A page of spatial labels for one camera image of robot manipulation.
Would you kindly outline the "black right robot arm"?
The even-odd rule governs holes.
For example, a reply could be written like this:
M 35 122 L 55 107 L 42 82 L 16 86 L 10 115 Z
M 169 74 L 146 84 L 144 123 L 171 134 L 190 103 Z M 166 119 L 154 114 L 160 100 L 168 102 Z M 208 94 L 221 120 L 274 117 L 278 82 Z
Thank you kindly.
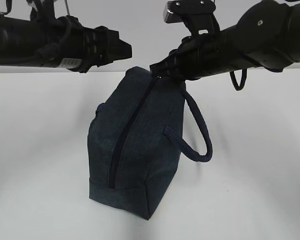
M 153 76 L 193 81 L 259 67 L 280 73 L 300 63 L 300 2 L 262 0 L 226 29 L 220 29 L 215 10 L 211 0 L 167 2 L 165 23 L 183 23 L 190 35 L 150 66 Z

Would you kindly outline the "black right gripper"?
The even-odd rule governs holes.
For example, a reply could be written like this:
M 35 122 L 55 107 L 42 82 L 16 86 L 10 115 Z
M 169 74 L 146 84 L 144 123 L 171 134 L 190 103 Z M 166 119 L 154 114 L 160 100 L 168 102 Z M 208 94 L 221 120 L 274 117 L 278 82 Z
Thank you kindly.
M 149 66 L 152 77 L 195 81 L 221 74 L 221 34 L 187 36 L 160 62 Z

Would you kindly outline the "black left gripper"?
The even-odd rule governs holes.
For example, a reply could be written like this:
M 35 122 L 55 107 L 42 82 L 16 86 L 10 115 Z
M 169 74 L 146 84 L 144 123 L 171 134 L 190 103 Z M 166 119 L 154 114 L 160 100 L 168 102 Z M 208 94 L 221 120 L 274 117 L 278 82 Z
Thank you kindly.
M 85 29 L 83 73 L 87 73 L 93 66 L 101 67 L 130 58 L 132 46 L 120 39 L 118 31 L 105 26 Z

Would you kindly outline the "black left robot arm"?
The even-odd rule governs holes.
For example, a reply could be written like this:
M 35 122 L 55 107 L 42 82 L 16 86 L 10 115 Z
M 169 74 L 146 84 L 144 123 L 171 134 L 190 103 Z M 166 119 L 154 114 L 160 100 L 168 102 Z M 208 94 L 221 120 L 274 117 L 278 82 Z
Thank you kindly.
M 132 57 L 132 46 L 105 26 L 88 28 L 73 16 L 47 23 L 0 14 L 0 66 L 62 68 L 87 73 Z

